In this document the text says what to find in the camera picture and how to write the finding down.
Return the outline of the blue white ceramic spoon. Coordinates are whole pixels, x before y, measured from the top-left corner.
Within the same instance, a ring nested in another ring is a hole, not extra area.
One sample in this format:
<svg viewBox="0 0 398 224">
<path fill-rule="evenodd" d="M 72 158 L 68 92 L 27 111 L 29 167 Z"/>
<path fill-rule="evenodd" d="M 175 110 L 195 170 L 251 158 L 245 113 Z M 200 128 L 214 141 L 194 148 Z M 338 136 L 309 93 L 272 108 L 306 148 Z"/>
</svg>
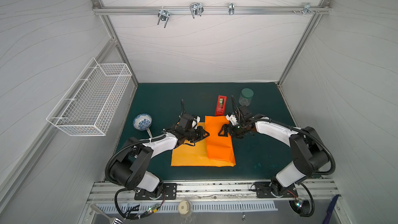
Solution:
<svg viewBox="0 0 398 224">
<path fill-rule="evenodd" d="M 134 128 L 139 131 L 146 131 L 149 137 L 152 139 L 153 135 L 150 131 L 151 125 L 152 125 L 152 117 L 146 113 L 137 115 L 133 120 Z"/>
</svg>

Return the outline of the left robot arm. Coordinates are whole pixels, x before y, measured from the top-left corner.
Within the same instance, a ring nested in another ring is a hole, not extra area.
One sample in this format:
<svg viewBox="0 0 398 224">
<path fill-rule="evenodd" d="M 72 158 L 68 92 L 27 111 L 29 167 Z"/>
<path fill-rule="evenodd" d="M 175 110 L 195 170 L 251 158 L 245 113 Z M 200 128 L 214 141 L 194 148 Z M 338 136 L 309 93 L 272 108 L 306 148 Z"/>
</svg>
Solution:
<svg viewBox="0 0 398 224">
<path fill-rule="evenodd" d="M 194 146 L 210 133 L 199 126 L 200 117 L 183 113 L 170 128 L 160 136 L 146 140 L 134 137 L 128 139 L 105 167 L 105 177 L 109 182 L 126 190 L 145 190 L 158 198 L 163 190 L 163 181 L 147 171 L 151 159 L 165 151 L 173 150 L 186 142 Z"/>
</svg>

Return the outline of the metal U-bolt clamp left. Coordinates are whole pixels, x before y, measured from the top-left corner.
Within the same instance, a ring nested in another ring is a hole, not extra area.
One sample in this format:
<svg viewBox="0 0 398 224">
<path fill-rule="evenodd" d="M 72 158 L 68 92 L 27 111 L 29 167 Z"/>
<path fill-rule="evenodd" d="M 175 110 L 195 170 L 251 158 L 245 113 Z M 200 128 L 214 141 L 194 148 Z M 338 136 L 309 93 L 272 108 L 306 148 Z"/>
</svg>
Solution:
<svg viewBox="0 0 398 224">
<path fill-rule="evenodd" d="M 169 18 L 170 18 L 170 13 L 167 10 L 165 9 L 159 10 L 157 25 L 159 25 L 160 22 L 162 21 L 164 22 L 164 28 L 166 28 Z"/>
</svg>

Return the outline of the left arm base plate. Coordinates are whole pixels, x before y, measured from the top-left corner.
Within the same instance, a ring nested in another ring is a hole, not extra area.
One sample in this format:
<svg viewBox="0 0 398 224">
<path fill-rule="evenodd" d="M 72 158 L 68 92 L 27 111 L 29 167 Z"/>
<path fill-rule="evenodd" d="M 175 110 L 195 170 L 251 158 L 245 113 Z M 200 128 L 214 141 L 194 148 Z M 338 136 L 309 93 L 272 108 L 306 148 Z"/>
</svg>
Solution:
<svg viewBox="0 0 398 224">
<path fill-rule="evenodd" d="M 175 200 L 176 194 L 176 183 L 161 182 L 154 191 L 140 189 L 135 193 L 134 200 Z"/>
</svg>

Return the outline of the metal u-bolt clamp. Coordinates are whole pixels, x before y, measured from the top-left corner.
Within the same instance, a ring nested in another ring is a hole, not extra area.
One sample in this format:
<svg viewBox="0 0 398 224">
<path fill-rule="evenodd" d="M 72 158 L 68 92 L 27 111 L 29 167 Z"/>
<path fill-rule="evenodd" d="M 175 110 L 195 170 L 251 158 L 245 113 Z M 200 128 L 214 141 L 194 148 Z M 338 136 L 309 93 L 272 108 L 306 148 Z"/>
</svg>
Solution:
<svg viewBox="0 0 398 224">
<path fill-rule="evenodd" d="M 189 9 L 193 18 L 195 18 L 196 16 L 201 17 L 204 11 L 202 3 L 193 3 L 189 6 Z"/>
<path fill-rule="evenodd" d="M 167 10 L 165 9 L 159 10 L 157 25 L 159 25 L 160 22 L 162 21 L 164 22 L 164 28 L 166 28 L 169 18 L 170 18 L 170 13 Z"/>
</svg>

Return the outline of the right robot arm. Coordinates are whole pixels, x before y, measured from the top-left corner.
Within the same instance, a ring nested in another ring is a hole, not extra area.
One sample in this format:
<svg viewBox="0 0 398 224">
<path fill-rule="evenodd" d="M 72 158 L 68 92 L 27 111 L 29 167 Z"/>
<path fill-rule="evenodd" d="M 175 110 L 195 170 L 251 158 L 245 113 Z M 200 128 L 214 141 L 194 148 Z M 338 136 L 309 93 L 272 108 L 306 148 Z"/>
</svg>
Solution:
<svg viewBox="0 0 398 224">
<path fill-rule="evenodd" d="M 241 139 L 245 134 L 256 131 L 290 148 L 292 161 L 272 177 L 270 184 L 265 187 L 278 198 L 296 183 L 314 175 L 331 175 L 336 170 L 332 153 L 312 127 L 292 127 L 262 114 L 253 115 L 246 106 L 234 108 L 233 113 L 226 118 L 229 123 L 221 127 L 219 136 Z"/>
</svg>

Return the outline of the glass jar green lid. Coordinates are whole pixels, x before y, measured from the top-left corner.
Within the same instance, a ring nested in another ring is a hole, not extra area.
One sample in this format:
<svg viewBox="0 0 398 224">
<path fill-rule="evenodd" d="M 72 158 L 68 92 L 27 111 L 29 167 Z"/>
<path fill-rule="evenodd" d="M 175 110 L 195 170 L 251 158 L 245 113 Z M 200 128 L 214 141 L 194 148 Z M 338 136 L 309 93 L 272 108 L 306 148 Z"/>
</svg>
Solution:
<svg viewBox="0 0 398 224">
<path fill-rule="evenodd" d="M 249 88 L 244 88 L 240 92 L 239 104 L 241 106 L 249 106 L 254 97 L 254 92 Z"/>
</svg>

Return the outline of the green table mat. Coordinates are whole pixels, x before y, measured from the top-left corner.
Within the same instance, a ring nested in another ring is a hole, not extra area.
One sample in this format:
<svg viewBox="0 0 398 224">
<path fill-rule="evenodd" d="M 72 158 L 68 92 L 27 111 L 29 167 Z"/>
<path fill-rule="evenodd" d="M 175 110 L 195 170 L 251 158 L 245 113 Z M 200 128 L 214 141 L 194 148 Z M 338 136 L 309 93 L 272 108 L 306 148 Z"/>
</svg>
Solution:
<svg viewBox="0 0 398 224">
<path fill-rule="evenodd" d="M 131 137 L 148 137 L 145 131 L 133 127 L 133 119 L 141 113 L 152 117 L 151 132 L 159 135 L 178 120 L 182 109 L 201 118 L 212 116 L 219 95 L 238 99 L 245 88 L 254 92 L 249 106 L 253 114 L 294 125 L 275 83 L 142 83 L 135 93 L 118 147 Z M 232 144 L 236 161 L 233 167 L 174 167 L 172 152 L 166 151 L 151 160 L 148 170 L 162 180 L 268 179 L 291 162 L 290 148 L 263 134 L 250 133 L 233 139 Z"/>
</svg>

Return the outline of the small metal hook clamp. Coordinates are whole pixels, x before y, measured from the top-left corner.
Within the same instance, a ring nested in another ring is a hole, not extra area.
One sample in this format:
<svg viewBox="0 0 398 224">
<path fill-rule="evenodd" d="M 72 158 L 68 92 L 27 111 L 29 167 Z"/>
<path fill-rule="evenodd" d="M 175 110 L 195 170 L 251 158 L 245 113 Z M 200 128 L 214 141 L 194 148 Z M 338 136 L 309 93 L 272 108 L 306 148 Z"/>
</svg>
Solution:
<svg viewBox="0 0 398 224">
<path fill-rule="evenodd" d="M 229 15 L 232 16 L 235 13 L 235 4 L 234 3 L 230 3 L 229 4 Z"/>
</svg>

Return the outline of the aluminium crossbar rail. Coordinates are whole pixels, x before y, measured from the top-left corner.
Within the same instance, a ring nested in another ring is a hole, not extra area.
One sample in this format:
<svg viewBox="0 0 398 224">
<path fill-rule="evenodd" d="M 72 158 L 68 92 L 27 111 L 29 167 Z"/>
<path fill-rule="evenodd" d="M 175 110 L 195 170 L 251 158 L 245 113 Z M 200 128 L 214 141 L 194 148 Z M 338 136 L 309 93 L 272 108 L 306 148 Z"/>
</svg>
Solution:
<svg viewBox="0 0 398 224">
<path fill-rule="evenodd" d="M 203 6 L 202 15 L 227 15 L 227 6 Z M 293 10 L 301 10 L 303 6 L 237 6 L 234 15 L 294 15 Z M 313 10 L 319 10 L 320 14 L 329 14 L 331 7 L 311 6 Z M 191 15 L 189 6 L 164 6 L 164 7 L 100 7 L 93 9 L 95 15 L 105 16 L 156 16 L 159 10 L 167 10 L 171 16 Z"/>
</svg>

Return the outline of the red tape dispenser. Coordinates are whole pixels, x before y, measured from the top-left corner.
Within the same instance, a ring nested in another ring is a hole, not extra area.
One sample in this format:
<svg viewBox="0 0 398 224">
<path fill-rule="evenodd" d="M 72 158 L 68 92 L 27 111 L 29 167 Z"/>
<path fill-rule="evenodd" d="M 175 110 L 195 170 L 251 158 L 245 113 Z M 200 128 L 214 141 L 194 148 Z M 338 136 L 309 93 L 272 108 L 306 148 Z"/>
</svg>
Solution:
<svg viewBox="0 0 398 224">
<path fill-rule="evenodd" d="M 227 102 L 226 96 L 223 96 L 223 95 L 218 96 L 215 116 L 224 116 L 225 115 L 226 102 Z"/>
</svg>

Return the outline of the metal U-bolt clamp middle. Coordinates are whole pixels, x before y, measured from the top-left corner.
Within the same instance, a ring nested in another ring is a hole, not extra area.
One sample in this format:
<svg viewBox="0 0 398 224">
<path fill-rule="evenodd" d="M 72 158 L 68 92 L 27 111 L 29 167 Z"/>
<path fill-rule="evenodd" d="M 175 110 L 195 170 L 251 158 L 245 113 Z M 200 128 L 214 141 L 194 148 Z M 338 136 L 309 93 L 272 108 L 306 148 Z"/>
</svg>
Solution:
<svg viewBox="0 0 398 224">
<path fill-rule="evenodd" d="M 195 18 L 196 16 L 201 17 L 204 11 L 202 3 L 193 3 L 189 6 L 189 9 L 193 18 Z"/>
</svg>

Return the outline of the metal bracket clamp right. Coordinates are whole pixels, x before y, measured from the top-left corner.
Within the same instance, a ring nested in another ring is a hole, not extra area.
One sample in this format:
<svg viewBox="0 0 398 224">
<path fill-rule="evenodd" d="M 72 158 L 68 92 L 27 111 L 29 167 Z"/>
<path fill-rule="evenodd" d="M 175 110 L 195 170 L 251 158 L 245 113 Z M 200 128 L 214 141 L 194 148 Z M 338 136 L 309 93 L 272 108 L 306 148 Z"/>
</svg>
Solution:
<svg viewBox="0 0 398 224">
<path fill-rule="evenodd" d="M 306 3 L 301 10 L 293 10 L 294 14 L 299 15 L 317 15 L 320 14 L 319 10 L 313 10 L 310 3 Z"/>
</svg>

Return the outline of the blue handled tool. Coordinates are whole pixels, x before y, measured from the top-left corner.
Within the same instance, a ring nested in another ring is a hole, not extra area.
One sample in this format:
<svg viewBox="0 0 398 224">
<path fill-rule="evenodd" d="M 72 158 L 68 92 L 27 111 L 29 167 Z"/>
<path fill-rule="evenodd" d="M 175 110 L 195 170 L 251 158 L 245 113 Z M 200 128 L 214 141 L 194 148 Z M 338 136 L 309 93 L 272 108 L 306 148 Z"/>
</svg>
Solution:
<svg viewBox="0 0 398 224">
<path fill-rule="evenodd" d="M 335 209 L 335 206 L 337 204 L 337 201 L 338 201 L 339 197 L 340 197 L 340 195 L 335 195 L 332 198 L 332 200 L 331 200 L 331 202 L 330 202 L 330 204 L 329 204 L 329 206 L 327 208 L 326 216 L 325 216 L 322 224 L 329 224 L 330 223 L 330 220 L 332 218 L 332 214 L 334 212 L 334 209 Z"/>
</svg>

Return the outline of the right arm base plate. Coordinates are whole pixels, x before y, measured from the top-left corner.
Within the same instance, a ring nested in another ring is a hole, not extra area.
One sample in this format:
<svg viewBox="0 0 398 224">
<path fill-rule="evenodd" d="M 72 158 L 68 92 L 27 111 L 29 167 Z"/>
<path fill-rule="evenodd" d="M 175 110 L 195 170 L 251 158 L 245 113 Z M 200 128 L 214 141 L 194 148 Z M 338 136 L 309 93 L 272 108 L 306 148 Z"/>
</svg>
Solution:
<svg viewBox="0 0 398 224">
<path fill-rule="evenodd" d="M 250 186 L 249 190 L 260 199 L 298 197 L 295 184 L 284 187 L 277 181 L 256 181 Z"/>
</svg>

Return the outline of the round white puck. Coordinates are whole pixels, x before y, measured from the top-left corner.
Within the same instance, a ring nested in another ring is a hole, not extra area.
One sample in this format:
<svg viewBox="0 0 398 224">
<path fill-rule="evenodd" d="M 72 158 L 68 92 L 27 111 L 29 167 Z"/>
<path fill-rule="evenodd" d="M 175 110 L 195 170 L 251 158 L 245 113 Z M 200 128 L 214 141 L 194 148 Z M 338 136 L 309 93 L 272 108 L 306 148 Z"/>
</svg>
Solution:
<svg viewBox="0 0 398 224">
<path fill-rule="evenodd" d="M 191 216 L 193 212 L 192 203 L 188 200 L 182 200 L 178 204 L 178 212 L 184 218 Z"/>
</svg>

